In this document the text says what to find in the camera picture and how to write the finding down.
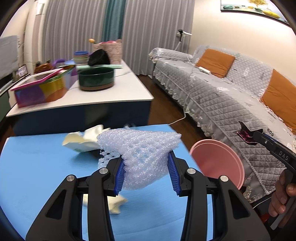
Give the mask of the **right hand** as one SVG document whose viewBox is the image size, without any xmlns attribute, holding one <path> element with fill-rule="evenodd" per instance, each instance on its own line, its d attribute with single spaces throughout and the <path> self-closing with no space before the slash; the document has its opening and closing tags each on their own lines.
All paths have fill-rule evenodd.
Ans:
<svg viewBox="0 0 296 241">
<path fill-rule="evenodd" d="M 285 169 L 282 171 L 279 180 L 275 184 L 275 192 L 271 196 L 271 202 L 268 207 L 270 216 L 276 217 L 283 214 L 287 210 L 287 200 L 295 197 L 295 183 L 288 183 L 290 180 L 290 172 Z M 279 228 L 284 228 L 287 224 L 295 221 L 295 202 L 285 213 L 284 218 L 278 224 Z"/>
</svg>

